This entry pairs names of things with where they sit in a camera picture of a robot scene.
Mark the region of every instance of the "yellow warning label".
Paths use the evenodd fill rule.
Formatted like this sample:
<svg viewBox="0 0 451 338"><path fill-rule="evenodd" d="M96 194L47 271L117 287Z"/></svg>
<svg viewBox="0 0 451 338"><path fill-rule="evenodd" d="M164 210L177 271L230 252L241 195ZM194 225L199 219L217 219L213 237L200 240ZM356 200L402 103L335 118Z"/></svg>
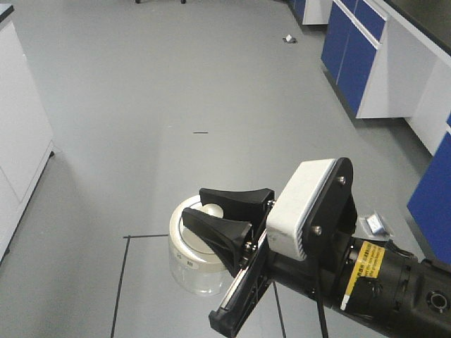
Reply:
<svg viewBox="0 0 451 338"><path fill-rule="evenodd" d="M355 262L354 269L352 269L351 278L347 283L347 288L343 301L341 303L341 309L346 309L347 301L350 299L352 290L354 289L355 282L359 277L377 278L379 270L381 269L383 255L385 249L372 244L370 242L364 242L360 248L359 256Z"/></svg>

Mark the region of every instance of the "black countertop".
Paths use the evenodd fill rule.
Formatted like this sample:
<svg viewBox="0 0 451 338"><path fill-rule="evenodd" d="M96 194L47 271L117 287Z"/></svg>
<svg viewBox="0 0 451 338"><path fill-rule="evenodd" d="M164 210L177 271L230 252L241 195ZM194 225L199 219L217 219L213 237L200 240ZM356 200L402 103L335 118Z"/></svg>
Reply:
<svg viewBox="0 0 451 338"><path fill-rule="evenodd" d="M12 12L14 7L11 4L0 4L0 23L5 20Z"/></svg>
<svg viewBox="0 0 451 338"><path fill-rule="evenodd" d="M451 0L384 0L451 56Z"/></svg>

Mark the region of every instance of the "blue cabinet door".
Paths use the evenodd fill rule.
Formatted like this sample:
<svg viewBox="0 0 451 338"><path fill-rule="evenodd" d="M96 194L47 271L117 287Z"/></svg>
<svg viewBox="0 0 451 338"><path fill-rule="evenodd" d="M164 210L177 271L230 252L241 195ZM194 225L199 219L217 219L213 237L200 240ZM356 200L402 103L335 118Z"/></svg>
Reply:
<svg viewBox="0 0 451 338"><path fill-rule="evenodd" d="M337 84L355 114L359 110L376 51L371 42L352 25Z"/></svg>
<svg viewBox="0 0 451 338"><path fill-rule="evenodd" d="M407 207L432 250L451 264L451 135L447 133Z"/></svg>
<svg viewBox="0 0 451 338"><path fill-rule="evenodd" d="M304 10L306 1L307 0L296 0L295 2L295 12L300 22L302 22L302 20L304 19Z"/></svg>
<svg viewBox="0 0 451 338"><path fill-rule="evenodd" d="M342 12L340 7L335 2L332 3L321 60L335 81L337 81L340 73L351 25L351 20Z"/></svg>

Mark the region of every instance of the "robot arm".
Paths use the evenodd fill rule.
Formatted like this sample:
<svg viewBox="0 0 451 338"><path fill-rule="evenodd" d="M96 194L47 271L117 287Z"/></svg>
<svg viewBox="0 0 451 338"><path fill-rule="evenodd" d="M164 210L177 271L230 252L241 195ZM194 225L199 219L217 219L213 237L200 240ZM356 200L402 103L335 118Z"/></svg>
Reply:
<svg viewBox="0 0 451 338"><path fill-rule="evenodd" d="M352 176L339 158L301 163L277 201L270 189L200 190L225 219L186 208L184 224L235 277L209 315L213 329L236 337L276 281L317 302L323 337L323 304L387 337L451 337L451 267L353 237Z"/></svg>

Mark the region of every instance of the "lab bench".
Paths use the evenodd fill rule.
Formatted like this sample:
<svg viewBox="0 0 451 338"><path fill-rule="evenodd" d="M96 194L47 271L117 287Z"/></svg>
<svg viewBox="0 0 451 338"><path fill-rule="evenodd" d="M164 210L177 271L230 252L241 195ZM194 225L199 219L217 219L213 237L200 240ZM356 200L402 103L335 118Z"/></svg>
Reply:
<svg viewBox="0 0 451 338"><path fill-rule="evenodd" d="M408 208L451 263L451 3L333 0L321 60L356 118L405 118L434 156Z"/></svg>
<svg viewBox="0 0 451 338"><path fill-rule="evenodd" d="M0 258L53 149L12 12L12 5L0 4Z"/></svg>

